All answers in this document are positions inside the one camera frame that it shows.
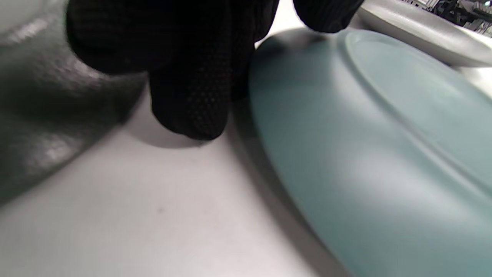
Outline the person's left hand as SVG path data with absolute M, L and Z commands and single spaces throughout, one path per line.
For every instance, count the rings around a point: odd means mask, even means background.
M 278 0 L 70 0 L 75 54 L 109 75 L 146 72 L 151 110 L 192 140 L 219 137 L 232 100 L 247 93 L 255 44 Z

